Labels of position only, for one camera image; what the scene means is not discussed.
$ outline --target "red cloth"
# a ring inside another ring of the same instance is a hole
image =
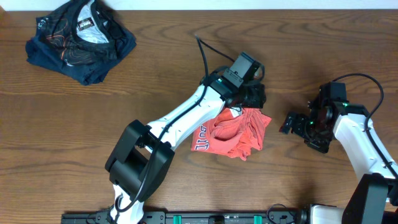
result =
[[[270,121],[271,118],[259,109],[243,108],[242,115],[234,118],[231,110],[226,108],[193,132],[191,151],[240,157],[246,161],[252,147],[262,149]]]

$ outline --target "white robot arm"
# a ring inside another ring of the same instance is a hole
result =
[[[280,131],[304,138],[304,142],[322,153],[328,152],[332,139],[344,147],[359,180],[357,189],[346,208],[314,205],[310,208],[311,224],[381,223],[386,202],[398,205],[398,166],[377,136],[370,119],[383,99],[370,113],[363,105],[346,99],[344,83],[330,82],[320,87],[319,95],[308,102],[309,116],[290,112]]]
[[[264,67],[241,53],[231,68],[221,67],[202,81],[196,92],[164,117],[144,126],[133,121],[123,132],[105,167],[114,184],[117,223],[137,223],[146,200],[163,181],[174,151],[196,128],[215,118],[225,107],[262,108],[264,85],[254,77]],[[142,158],[134,146],[145,147],[151,156]]]
[[[148,125],[151,127],[151,133],[159,137],[166,125],[180,115],[187,108],[197,102],[203,91],[205,89],[204,85],[200,85],[196,92],[183,104],[174,109],[168,115],[150,122]],[[163,135],[161,141],[169,142],[171,145],[171,150],[175,151],[178,145],[187,138],[196,128],[198,128],[204,122],[215,118],[221,110],[224,108],[225,101],[221,99],[221,95],[217,93],[214,89],[208,88],[205,96],[203,97],[200,105],[194,107],[185,116],[178,119],[173,126]],[[152,148],[146,146],[149,152],[152,152]],[[120,202],[120,207],[128,206],[131,201],[129,200],[129,195],[118,185],[113,185],[115,190],[115,200],[119,195],[123,195],[123,200]],[[142,210],[144,202],[135,201],[134,205],[127,211],[120,213],[118,217],[118,223],[138,223],[141,220],[144,212]],[[115,220],[117,211],[115,208],[111,211],[111,216]]]

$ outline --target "wooden table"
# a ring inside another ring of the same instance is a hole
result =
[[[153,121],[196,90],[203,62],[194,39],[237,57],[246,51],[266,66],[272,118],[262,151],[246,162],[177,150],[148,207],[265,210],[274,203],[345,207],[358,180],[338,141],[328,154],[278,132],[290,110],[308,113],[318,87],[346,73],[376,77],[386,93],[373,120],[398,159],[397,11],[121,11],[137,47],[104,83],[75,80],[26,62],[25,42],[37,16],[8,12],[0,26],[0,223],[59,223],[61,214],[113,204],[104,163],[124,127]],[[230,65],[205,49],[209,66]],[[347,78],[348,98],[368,110],[379,99],[367,79]]]

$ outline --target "wire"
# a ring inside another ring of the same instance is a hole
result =
[[[130,204],[129,204],[128,206],[126,206],[125,208],[120,208],[120,207],[119,207],[119,203],[120,203],[120,200],[123,198],[123,195],[119,195],[119,196],[116,198],[114,207],[115,207],[116,211],[118,211],[118,212],[120,212],[120,213],[126,212],[127,210],[129,210],[129,209],[134,205],[134,203],[141,197],[141,194],[142,194],[142,192],[143,192],[143,186],[145,185],[144,183],[147,181],[148,174],[150,173],[150,171],[151,171],[151,169],[152,169],[152,165],[153,165],[153,163],[154,163],[153,161],[155,160],[154,157],[155,157],[156,152],[157,152],[157,150],[158,150],[158,148],[159,148],[159,146],[160,146],[160,142],[161,142],[161,140],[162,140],[162,138],[163,138],[163,135],[164,135],[164,134],[169,130],[169,128],[170,128],[176,121],[178,121],[182,116],[186,115],[189,111],[191,111],[191,110],[194,109],[196,106],[198,106],[198,105],[200,104],[200,102],[202,101],[202,99],[203,99],[203,98],[205,97],[205,95],[206,95],[207,86],[208,86],[208,84],[207,84],[207,79],[208,79],[208,77],[209,77],[209,70],[208,70],[208,66],[207,66],[207,59],[206,59],[205,52],[203,51],[203,47],[201,46],[201,43],[203,43],[203,41],[201,41],[197,35],[195,36],[195,38],[196,38],[196,40],[197,40],[197,42],[198,42],[198,46],[199,46],[199,49],[200,49],[200,53],[201,53],[201,56],[202,56],[202,58],[203,58],[203,63],[204,63],[204,66],[205,66],[205,81],[203,82],[205,88],[203,89],[203,93],[201,94],[199,100],[197,100],[191,107],[189,107],[188,109],[186,109],[184,112],[180,113],[177,117],[175,117],[173,120],[171,120],[170,123],[166,124],[166,126],[165,126],[164,129],[163,129],[163,131],[162,131],[162,132],[160,133],[160,135],[159,135],[159,141],[157,142],[156,146],[154,147],[154,149],[153,149],[153,151],[152,151],[152,154],[150,155],[149,162],[148,162],[148,168],[146,169],[144,178],[143,178],[143,180],[142,180],[142,182],[141,182],[141,185],[140,185],[140,187],[139,187],[139,190],[138,190],[136,196],[134,197],[134,200],[131,201]],[[206,45],[207,47],[209,47],[210,49],[212,49],[212,50],[214,50],[214,51],[220,53],[219,51],[217,51],[217,50],[211,48],[209,45],[207,45],[207,44],[205,44],[205,45]]]
[[[118,224],[118,219],[119,219],[120,213],[118,212],[112,222],[112,224]]]
[[[274,208],[275,206],[282,206],[282,207],[284,207],[284,208],[287,209],[287,207],[286,207],[285,205],[282,205],[282,204],[279,204],[279,203],[273,204],[270,208],[268,208],[268,210],[267,210],[267,218],[268,218],[268,220],[269,220],[270,222],[272,222],[273,224],[276,224],[276,222],[274,222],[271,218],[269,218],[269,212],[270,212],[271,209]],[[293,215],[290,211],[287,211],[287,212],[293,217],[293,221],[290,222],[290,223],[287,223],[287,224],[293,224],[294,221],[295,221],[295,215]]]
[[[362,73],[352,73],[352,74],[347,74],[347,75],[343,75],[340,76],[336,79],[333,80],[333,82],[341,80],[342,78],[346,78],[346,77],[352,77],[352,76],[361,76],[361,77],[366,77],[370,80],[372,80],[380,89],[380,100],[377,103],[377,105],[373,108],[373,110],[368,114],[368,116],[365,119],[365,132],[366,135],[368,135],[368,138],[370,140],[370,142],[372,143],[373,147],[375,148],[375,150],[377,151],[377,153],[379,154],[379,156],[381,157],[381,159],[383,160],[383,163],[386,165],[386,167],[390,170],[391,174],[395,177],[396,180],[398,180],[398,175],[397,172],[391,167],[391,162],[389,162],[386,157],[384,156],[384,154],[381,152],[381,150],[379,149],[379,146],[377,146],[376,142],[374,141],[371,132],[370,132],[370,128],[368,127],[368,123],[369,120],[371,119],[371,116],[374,114],[374,112],[376,112],[377,109],[379,109],[381,103],[383,102],[384,99],[384,91],[383,91],[383,87],[381,86],[381,84],[372,76],[367,75],[367,74],[362,74]]]
[[[199,41],[200,41],[201,43],[203,43],[204,46],[208,47],[209,49],[213,50],[214,52],[216,52],[216,53],[218,53],[218,54],[220,54],[220,55],[222,55],[222,56],[224,56],[224,57],[230,59],[232,62],[235,62],[235,60],[234,60],[233,58],[231,58],[230,56],[228,56],[228,55],[226,55],[226,54],[220,52],[219,50],[216,50],[214,47],[212,47],[212,46],[206,44],[203,40],[199,39]]]

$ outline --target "black cable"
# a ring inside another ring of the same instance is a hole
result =
[[[370,129],[368,127],[368,123],[369,123],[369,120],[371,119],[371,116],[374,114],[374,112],[376,112],[377,109],[379,109],[381,103],[383,102],[383,99],[384,99],[383,87],[381,86],[381,84],[375,78],[373,78],[370,75],[362,74],[362,73],[352,73],[352,74],[343,75],[343,76],[340,76],[340,77],[334,79],[333,82],[335,82],[337,80],[341,80],[342,78],[352,77],[352,76],[366,77],[366,78],[372,80],[380,89],[380,100],[377,103],[377,105],[373,108],[373,110],[366,117],[365,123],[364,123],[364,128],[365,128],[366,135],[368,135],[368,138],[369,138],[370,142],[372,143],[373,147],[375,148],[375,150],[377,151],[377,153],[379,154],[379,156],[383,160],[383,163],[390,170],[391,174],[396,178],[396,180],[398,180],[397,172],[391,167],[391,163],[386,159],[386,157],[383,155],[383,153],[381,152],[381,150],[377,146],[376,142],[374,141],[374,139],[373,139],[373,137],[371,135]]]
[[[269,218],[269,212],[270,212],[271,209],[274,208],[275,206],[282,206],[282,207],[284,207],[284,208],[287,209],[287,207],[286,207],[285,205],[282,205],[282,204],[279,204],[279,203],[273,204],[270,208],[268,208],[268,210],[267,210],[267,218],[268,218],[268,220],[269,220],[271,223],[273,223],[273,224],[276,224],[276,222],[274,222],[271,218]],[[287,224],[292,224],[292,223],[294,223],[294,222],[295,222],[295,215],[293,215],[290,211],[287,211],[287,212],[293,217],[293,221],[290,222],[290,223],[287,223]]]
[[[228,55],[226,55],[226,54],[224,54],[224,53],[222,53],[222,52],[216,50],[214,47],[212,47],[212,46],[206,44],[203,40],[199,39],[199,41],[200,41],[201,43],[203,43],[204,46],[208,47],[209,49],[213,50],[214,52],[216,52],[216,53],[218,53],[218,54],[220,54],[220,55],[222,55],[222,56],[224,56],[224,57],[230,59],[232,62],[235,62],[235,60],[234,60],[233,58],[231,58],[230,56],[228,56]]]
[[[118,219],[119,219],[120,213],[118,212],[112,222],[112,224],[118,224]]]
[[[169,130],[169,128],[170,128],[176,121],[178,121],[182,116],[186,115],[189,111],[191,111],[191,110],[194,109],[196,106],[198,106],[198,105],[200,104],[200,102],[202,101],[202,99],[203,99],[203,98],[205,97],[205,95],[206,95],[207,86],[208,86],[208,84],[207,84],[207,79],[208,79],[208,77],[209,77],[209,70],[208,70],[208,66],[207,66],[207,59],[206,59],[205,52],[203,51],[203,47],[201,46],[201,42],[202,42],[202,41],[199,39],[199,37],[198,37],[197,35],[195,36],[195,38],[196,38],[196,40],[197,40],[197,42],[198,42],[199,49],[200,49],[200,53],[201,53],[201,56],[202,56],[202,58],[203,58],[203,63],[204,63],[204,65],[205,65],[205,81],[203,82],[205,88],[203,89],[203,93],[201,94],[199,100],[196,101],[191,107],[189,107],[188,109],[186,109],[184,112],[180,113],[177,117],[175,117],[173,120],[171,120],[170,123],[166,124],[166,126],[165,126],[164,129],[163,129],[163,131],[162,131],[162,132],[160,133],[160,135],[159,135],[159,141],[158,141],[158,143],[156,144],[156,146],[154,147],[154,149],[153,149],[153,151],[152,151],[152,154],[150,155],[149,162],[148,162],[148,168],[147,168],[147,170],[146,170],[146,173],[145,173],[145,175],[144,175],[144,178],[143,178],[143,180],[142,180],[142,182],[141,182],[141,185],[140,185],[140,187],[139,187],[139,190],[138,190],[138,192],[137,192],[137,194],[136,194],[134,200],[131,201],[130,204],[129,204],[128,206],[126,206],[125,208],[120,208],[120,207],[119,207],[119,203],[120,203],[120,200],[122,199],[123,196],[122,196],[122,195],[119,195],[119,196],[116,198],[114,207],[115,207],[116,211],[118,211],[118,212],[120,212],[120,213],[126,212],[127,210],[129,210],[129,209],[134,205],[134,203],[141,197],[142,190],[143,190],[143,186],[145,185],[144,183],[146,182],[146,180],[147,180],[147,178],[148,178],[148,174],[149,174],[150,171],[151,171],[152,164],[153,164],[153,161],[154,161],[154,158],[152,158],[152,157],[155,156],[155,154],[156,154],[156,152],[157,152],[157,150],[158,150],[158,148],[159,148],[160,142],[161,142],[161,140],[162,140],[162,138],[163,138],[163,135],[164,135],[164,134]]]

